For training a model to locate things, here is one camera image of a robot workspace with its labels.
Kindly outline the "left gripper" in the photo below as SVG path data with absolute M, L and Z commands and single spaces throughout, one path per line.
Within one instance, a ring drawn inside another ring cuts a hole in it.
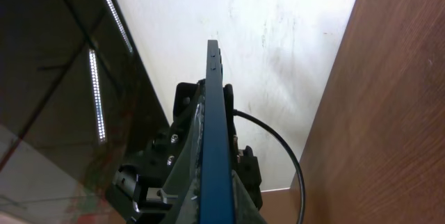
M 175 93 L 174 121 L 190 104 L 203 101 L 204 83 L 179 83 Z M 232 85 L 223 88 L 229 134 L 231 168 L 241 179 L 255 207 L 263 201 L 260 192 L 261 173 L 252 148 L 240 149 L 234 124 L 234 94 Z M 172 205 L 162 200 L 161 189 L 170 174 L 168 156 L 170 128 L 161 129 L 145 149 L 128 155 L 115 172 L 106 190 L 106 199 L 127 223 L 162 223 Z

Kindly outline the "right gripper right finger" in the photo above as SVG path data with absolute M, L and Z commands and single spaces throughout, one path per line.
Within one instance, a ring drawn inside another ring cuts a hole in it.
M 236 224 L 266 224 L 235 170 L 232 170 Z

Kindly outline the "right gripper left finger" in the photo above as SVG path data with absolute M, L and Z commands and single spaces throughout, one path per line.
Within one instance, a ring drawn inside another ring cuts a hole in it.
M 161 189 L 162 200 L 172 205 L 162 224 L 199 222 L 200 155 L 204 125 L 204 104 L 188 105 L 170 128 L 168 156 L 170 174 Z

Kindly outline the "blue Galaxy smartphone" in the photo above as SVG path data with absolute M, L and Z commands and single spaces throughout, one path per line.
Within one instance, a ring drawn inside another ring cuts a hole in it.
M 223 75 L 217 40 L 207 42 L 199 222 L 235 222 Z

